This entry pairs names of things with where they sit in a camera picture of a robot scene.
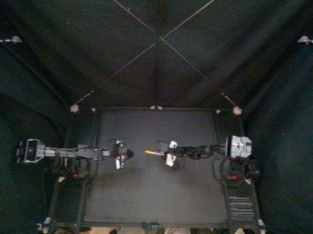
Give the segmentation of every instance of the black cloth wall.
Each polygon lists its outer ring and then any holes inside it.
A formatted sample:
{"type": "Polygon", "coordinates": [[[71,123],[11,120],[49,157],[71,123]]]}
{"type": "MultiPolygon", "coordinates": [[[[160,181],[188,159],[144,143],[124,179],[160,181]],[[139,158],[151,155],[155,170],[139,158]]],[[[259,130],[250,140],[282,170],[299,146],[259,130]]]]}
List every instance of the black cloth wall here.
{"type": "Polygon", "coordinates": [[[313,47],[297,44],[249,103],[247,134],[263,170],[262,217],[274,233],[313,233],[313,47]]]}
{"type": "MultiPolygon", "coordinates": [[[[8,36],[0,28],[1,37],[8,36]]],[[[67,110],[47,77],[23,45],[0,44],[0,233],[36,233],[47,216],[41,166],[15,160],[20,140],[64,142],[67,110]]]]}

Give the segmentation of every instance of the wire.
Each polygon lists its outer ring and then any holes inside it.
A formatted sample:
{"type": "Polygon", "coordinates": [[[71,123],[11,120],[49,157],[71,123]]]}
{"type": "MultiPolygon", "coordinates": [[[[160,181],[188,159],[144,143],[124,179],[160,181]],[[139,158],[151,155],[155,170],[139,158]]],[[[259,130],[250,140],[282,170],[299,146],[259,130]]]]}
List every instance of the wire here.
{"type": "Polygon", "coordinates": [[[123,10],[140,22],[140,24],[152,32],[154,30],[148,27],[148,25],[131,13],[131,9],[126,8],[116,0],[114,0],[114,2],[123,8],[123,10]]]}
{"type": "Polygon", "coordinates": [[[96,90],[99,90],[103,85],[108,82],[108,80],[111,80],[112,77],[115,77],[130,65],[134,61],[136,61],[142,55],[155,46],[155,43],[151,44],[140,53],[139,55],[136,55],[130,62],[126,63],[126,65],[122,66],[120,69],[118,69],[118,71],[95,87],[94,90],[91,90],[76,102],[73,105],[79,104],[80,102],[83,102],[95,92],[96,90]]]}
{"type": "Polygon", "coordinates": [[[195,15],[198,15],[198,13],[199,13],[206,7],[209,7],[209,6],[213,4],[214,1],[215,1],[215,0],[211,0],[207,4],[205,4],[205,6],[202,6],[201,9],[199,9],[186,20],[182,21],[182,23],[163,36],[163,38],[166,38],[167,36],[170,36],[170,35],[174,33],[174,31],[176,31],[176,29],[178,29],[187,21],[190,21],[190,19],[191,19],[195,15]]]}
{"type": "MultiPolygon", "coordinates": [[[[199,73],[199,75],[209,80],[209,77],[201,72],[201,70],[191,64],[191,62],[182,56],[182,54],[178,52],[178,50],[172,47],[172,45],[164,40],[163,37],[160,37],[160,40],[164,42],[164,44],[176,52],[176,54],[180,56],[180,58],[188,63],[188,65],[192,67],[192,69],[199,73]]],[[[211,85],[214,89],[221,93],[223,98],[234,105],[237,106],[235,102],[230,99],[230,97],[225,94],[225,92],[221,90],[221,88],[217,85],[211,85]]]]}

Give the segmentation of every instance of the metal rod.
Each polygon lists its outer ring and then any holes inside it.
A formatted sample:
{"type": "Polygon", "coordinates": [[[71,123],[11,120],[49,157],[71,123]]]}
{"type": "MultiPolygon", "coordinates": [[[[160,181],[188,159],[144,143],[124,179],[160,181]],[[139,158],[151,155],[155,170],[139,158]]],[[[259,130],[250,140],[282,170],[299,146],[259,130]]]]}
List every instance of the metal rod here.
{"type": "Polygon", "coordinates": [[[127,9],[116,0],[114,2],[122,7],[122,9],[140,22],[140,24],[152,32],[154,30],[150,28],[150,26],[135,16],[135,14],[131,13],[131,9],[127,9]]]}
{"type": "Polygon", "coordinates": [[[81,220],[83,220],[83,209],[84,209],[85,195],[87,195],[87,185],[88,185],[88,178],[83,181],[83,188],[81,188],[79,207],[77,207],[75,234],[79,234],[81,220]]]}
{"type": "Polygon", "coordinates": [[[142,55],[155,46],[155,43],[151,44],[144,50],[143,52],[140,52],[139,55],[136,55],[131,61],[124,65],[122,66],[122,68],[96,86],[96,88],[94,90],[91,90],[76,102],[75,104],[79,104],[80,102],[83,102],[95,92],[96,90],[99,90],[102,88],[102,86],[108,82],[108,80],[116,76],[128,66],[131,63],[134,63],[140,57],[142,55]]]}
{"type": "Polygon", "coordinates": [[[214,1],[215,1],[215,0],[211,0],[207,4],[205,4],[203,7],[201,7],[199,10],[195,11],[195,13],[194,13],[186,20],[183,20],[182,23],[163,36],[163,38],[166,38],[167,36],[170,36],[170,35],[178,30],[178,28],[179,28],[183,24],[186,24],[187,21],[190,21],[190,19],[194,18],[195,15],[198,15],[199,12],[201,12],[206,7],[209,7],[209,6],[213,4],[214,1]]]}
{"type": "Polygon", "coordinates": [[[154,6],[154,27],[155,27],[155,48],[154,48],[154,85],[152,85],[152,100],[155,107],[159,105],[158,89],[159,89],[159,45],[160,45],[160,2],[155,0],[154,6]]]}

